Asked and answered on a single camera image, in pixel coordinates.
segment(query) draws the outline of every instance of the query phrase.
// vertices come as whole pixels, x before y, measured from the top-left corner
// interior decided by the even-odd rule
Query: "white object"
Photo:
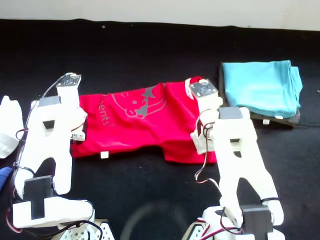
[[[198,123],[195,124],[195,131],[190,134],[198,154],[206,152],[206,138],[203,134],[203,126],[213,123],[212,129],[208,132],[208,151],[215,151],[217,164],[219,168],[220,181],[219,190],[221,192],[220,206],[225,207],[227,215],[226,224],[232,227],[241,228],[243,225],[242,210],[239,206],[237,189],[240,178],[247,179],[253,189],[258,193],[261,200],[268,198],[277,198],[278,194],[271,175],[265,168],[260,150],[257,144],[257,134],[250,119],[250,112],[246,107],[239,108],[242,118],[220,119],[218,108],[221,100],[218,93],[204,95],[197,98],[199,112],[201,113],[201,129],[199,131]],[[240,151],[241,157],[234,152]],[[284,221],[284,212],[278,200],[267,200],[263,202],[268,206],[271,212],[271,221],[274,226],[281,225]],[[205,220],[213,226],[215,230],[221,229],[220,218],[205,212]],[[274,231],[269,240],[280,240],[282,233]],[[243,238],[237,235],[236,238],[230,233],[218,234],[221,240],[240,240],[252,239],[249,236]]]
[[[109,151],[102,151],[100,153],[101,159],[108,159],[109,158]]]
[[[45,217],[33,219],[31,202],[25,201],[13,205],[13,225],[16,228],[42,228],[57,226],[60,223],[88,220],[93,214],[92,205],[85,200],[69,200],[60,196],[44,199]]]
[[[262,120],[262,124],[263,125],[269,125],[270,124],[270,120],[269,119],[263,119]]]
[[[0,1],[0,19],[87,19],[319,31],[319,8],[317,0],[10,0]]]
[[[53,189],[58,195],[62,195],[68,193],[71,188],[70,140],[73,139],[74,131],[83,130],[87,114],[79,107],[77,88],[61,86],[58,93],[61,103],[40,105],[39,101],[32,102],[27,124],[28,133],[19,167],[27,167],[36,173],[46,159],[53,158]],[[47,129],[44,125],[46,121],[54,121],[54,127]],[[25,180],[33,177],[29,170],[18,168],[14,184],[21,199],[24,199]],[[44,217],[36,219],[32,218],[30,201],[13,204],[13,225],[16,228],[62,228],[63,223],[95,219],[93,206],[86,200],[69,200],[54,196],[43,201]]]
[[[21,107],[17,100],[4,96],[0,105],[0,159],[9,156],[18,146],[22,134],[16,133],[24,128]]]

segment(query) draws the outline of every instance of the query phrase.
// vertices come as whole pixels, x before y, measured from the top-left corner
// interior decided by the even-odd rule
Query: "white label tag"
[[[269,119],[263,119],[262,120],[262,124],[263,125],[269,125],[270,124],[270,120]]]
[[[109,151],[102,151],[100,152],[101,159],[108,159],[109,158]]]

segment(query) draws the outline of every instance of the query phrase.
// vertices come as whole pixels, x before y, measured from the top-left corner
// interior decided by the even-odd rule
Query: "folded cloth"
[[[219,96],[223,99],[223,106],[224,107],[229,107],[229,103],[225,94],[225,77],[224,77],[224,71],[223,71],[223,67],[222,67],[222,63],[219,66],[219,70],[218,70],[218,91],[219,91]],[[300,111],[299,109],[297,109],[296,114],[292,117],[288,117],[288,118],[275,118],[272,116],[265,116],[259,113],[254,113],[254,112],[250,112],[250,118],[251,119],[258,119],[258,120],[270,120],[271,122],[276,122],[279,124],[284,124],[284,125],[289,125],[292,127],[295,127],[299,121],[300,121]]]
[[[6,166],[6,167],[0,169],[0,191],[2,190],[3,186],[5,185],[6,180],[10,176],[11,172],[12,172],[12,168],[9,166]]]
[[[303,85],[299,69],[289,60],[223,63],[222,68],[230,106],[269,117],[296,115]]]
[[[192,82],[201,77],[193,77]],[[164,159],[183,164],[202,164],[190,137],[199,116],[196,99],[187,96],[185,82],[160,83],[137,90],[80,96],[88,114],[87,136],[71,145],[73,157],[101,152],[109,154],[159,146]],[[215,163],[214,152],[208,162]]]

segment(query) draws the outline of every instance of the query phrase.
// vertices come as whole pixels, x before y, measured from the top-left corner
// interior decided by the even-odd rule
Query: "white wall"
[[[320,0],[0,0],[0,19],[320,30]]]

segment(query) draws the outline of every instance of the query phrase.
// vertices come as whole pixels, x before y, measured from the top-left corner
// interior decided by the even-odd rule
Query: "blue object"
[[[6,180],[10,176],[12,170],[13,169],[9,166],[6,166],[6,167],[0,169],[0,191],[2,190],[4,184],[6,183]]]
[[[300,108],[302,81],[298,67],[289,60],[223,63],[224,87],[232,107],[251,112],[291,118]]]

